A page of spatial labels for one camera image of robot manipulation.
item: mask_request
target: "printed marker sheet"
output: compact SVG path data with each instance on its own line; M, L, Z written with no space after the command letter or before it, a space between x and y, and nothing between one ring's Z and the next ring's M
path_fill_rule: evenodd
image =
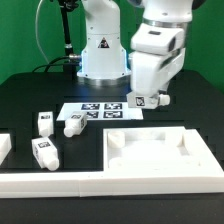
M128 103L65 103L57 121L68 119L75 111L85 111L88 120L142 120L140 108L129 108Z

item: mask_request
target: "black tabletop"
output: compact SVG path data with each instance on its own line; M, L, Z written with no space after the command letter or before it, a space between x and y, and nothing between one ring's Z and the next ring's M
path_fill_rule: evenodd
M50 172L32 155L39 112L54 118L66 102L125 102L129 85L81 85L63 73L23 73L0 86L0 133L10 133L12 150L0 173ZM55 121L50 138L59 149L57 172L103 169L103 129L185 126L197 129L224 168L224 95L194 71L171 80L171 104L143 110L143 120L88 121L77 139L65 138ZM89 198L1 199L1 223L222 223L223 194L141 195Z

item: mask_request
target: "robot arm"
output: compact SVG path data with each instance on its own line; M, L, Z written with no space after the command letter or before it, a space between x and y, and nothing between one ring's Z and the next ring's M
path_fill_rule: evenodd
M192 8L198 8L205 0L128 1L145 8L143 22L131 40L135 51L129 56L132 70L132 92L127 95L129 107L154 109L168 105L169 96L160 92L166 92L170 79L183 67Z

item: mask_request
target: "green wall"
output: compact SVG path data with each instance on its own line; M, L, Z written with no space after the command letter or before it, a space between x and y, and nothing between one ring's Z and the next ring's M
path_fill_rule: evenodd
M130 38L142 19L142 10L126 0L115 0L121 9L121 41L130 52ZM10 75L30 72L45 64L35 39L35 15L39 0L1 0L0 10L0 83ZM193 13L185 68L200 72L224 92L224 1L207 0ZM75 53L85 46L83 7L69 14ZM39 20L40 42L52 60L64 55L61 15L58 3L45 0Z

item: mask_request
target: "white cube with black marker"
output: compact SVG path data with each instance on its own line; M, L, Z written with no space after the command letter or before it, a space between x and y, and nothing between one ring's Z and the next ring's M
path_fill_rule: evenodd
M38 131L42 137L54 134L53 112L40 112L38 115Z
M41 168L51 171L58 169L58 151L47 137L32 140L33 155Z
M68 138L71 138L73 135L80 135L86 125L86 112L73 112L72 115L65 120L64 134Z

